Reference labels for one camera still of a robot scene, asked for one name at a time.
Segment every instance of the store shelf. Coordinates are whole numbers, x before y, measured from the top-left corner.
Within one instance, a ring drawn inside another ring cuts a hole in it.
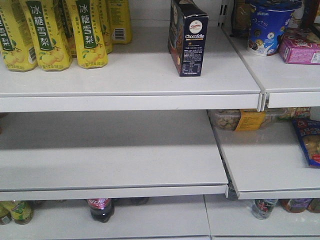
[[[0,201],[224,193],[205,110],[10,113]]]
[[[308,166],[290,122],[215,133],[239,199],[320,198],[319,169]]]
[[[94,221],[84,200],[47,201],[26,225],[1,226],[6,240],[210,240],[202,195],[151,197],[145,205],[120,200],[107,223]]]
[[[205,205],[213,239],[315,240],[320,237],[319,215],[304,211],[289,213],[279,204],[269,218],[251,213],[251,200],[229,201],[223,194],[206,195]]]
[[[135,28],[103,68],[73,59],[61,72],[21,73],[0,62],[0,112],[257,108],[260,88],[221,28],[210,28],[206,41],[200,77],[178,76],[167,27]]]
[[[227,36],[230,29],[224,29]],[[266,94],[269,108],[320,105],[320,67],[286,64],[280,54],[258,56],[247,50],[247,40],[228,37],[247,69]]]

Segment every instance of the dark bottle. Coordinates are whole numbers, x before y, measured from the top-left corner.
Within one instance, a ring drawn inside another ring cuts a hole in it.
[[[291,198],[281,199],[280,203],[282,207],[290,213],[302,213],[307,209],[312,198]]]
[[[106,223],[115,212],[112,198],[90,198],[87,202],[95,221]]]

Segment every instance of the cola bottle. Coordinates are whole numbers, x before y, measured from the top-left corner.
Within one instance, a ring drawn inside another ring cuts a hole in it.
[[[95,221],[106,223],[115,212],[112,198],[90,198],[87,202]]]

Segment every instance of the soda bottle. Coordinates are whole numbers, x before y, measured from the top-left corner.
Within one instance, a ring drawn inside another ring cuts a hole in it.
[[[307,209],[312,198],[291,198],[291,199],[281,199],[280,203],[282,207],[290,213],[302,213]]]
[[[34,216],[34,211],[27,201],[1,201],[0,204],[10,212],[16,224],[27,224]]]
[[[142,205],[146,204],[149,200],[148,196],[143,196],[143,197],[130,197],[130,201],[133,205]]]
[[[312,199],[307,209],[311,213],[320,214],[320,198]]]
[[[278,199],[255,199],[252,205],[252,214],[260,220],[267,219],[274,207],[276,206]]]
[[[112,198],[90,198],[87,202],[95,221],[106,223],[115,212]]]
[[[0,205],[0,225],[5,225],[10,223],[11,221],[11,214],[10,212]]]

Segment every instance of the rock sugar pear drink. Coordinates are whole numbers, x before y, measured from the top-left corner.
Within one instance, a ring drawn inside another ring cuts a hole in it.
[[[112,43],[128,44],[132,41],[132,28],[128,0],[107,0],[112,32]]]
[[[38,65],[19,0],[0,0],[0,41],[2,58],[10,71],[26,72]]]
[[[108,63],[98,2],[98,0],[66,1],[74,31],[77,61],[84,69],[101,68]]]
[[[98,0],[99,7],[99,15],[100,15],[100,23],[102,36],[104,40],[104,45],[106,52],[109,54],[113,50],[112,38],[111,38],[111,27],[109,21],[109,13],[107,7],[107,0]]]
[[[58,9],[59,9],[59,16],[61,18],[63,30],[66,36],[66,40],[68,42],[68,48],[71,51],[72,57],[76,58],[77,50],[76,50],[74,30],[72,28],[71,18],[70,18],[69,10],[67,8],[66,0],[58,1]]]
[[[67,69],[72,56],[62,26],[59,0],[19,0],[31,32],[36,59],[45,71]]]

